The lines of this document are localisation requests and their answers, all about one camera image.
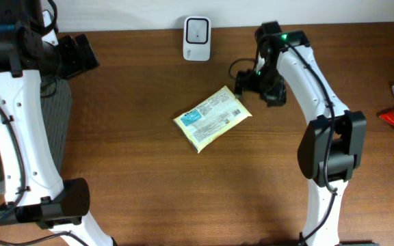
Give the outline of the yellow snack bag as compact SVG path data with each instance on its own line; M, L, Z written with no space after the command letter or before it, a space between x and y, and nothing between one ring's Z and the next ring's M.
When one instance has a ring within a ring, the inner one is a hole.
M252 117L249 110L224 86L173 121L200 153L212 141L249 117Z

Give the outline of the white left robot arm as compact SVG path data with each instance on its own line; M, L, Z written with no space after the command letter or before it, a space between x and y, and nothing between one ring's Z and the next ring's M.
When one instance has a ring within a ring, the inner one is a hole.
M0 1L0 226L35 223L69 245L114 245L90 212L87 181L63 180L51 155L42 79L68 80L99 65L85 35L58 38L57 18L39 1Z

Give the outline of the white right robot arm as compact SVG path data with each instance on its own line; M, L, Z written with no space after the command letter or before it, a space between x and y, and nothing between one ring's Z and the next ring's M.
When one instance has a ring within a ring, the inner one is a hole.
M255 92L269 107L278 107L286 103L287 90L293 92L306 121L297 160L307 180L308 206L298 244L340 245L341 203L360 165L367 119L332 90L303 31L284 32L273 21L263 23L254 38L254 66L237 73L234 94Z

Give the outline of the white barcode scanner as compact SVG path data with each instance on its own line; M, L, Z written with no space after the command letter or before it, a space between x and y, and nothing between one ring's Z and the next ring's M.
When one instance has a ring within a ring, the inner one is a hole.
M183 26L183 58L206 62L211 56L211 20L204 16L189 16Z

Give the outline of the grey plastic mesh basket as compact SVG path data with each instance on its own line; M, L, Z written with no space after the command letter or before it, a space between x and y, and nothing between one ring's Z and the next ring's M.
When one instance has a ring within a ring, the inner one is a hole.
M62 169L72 95L68 81L43 77L41 107L51 156L58 171ZM3 166L0 157L0 195L5 193Z

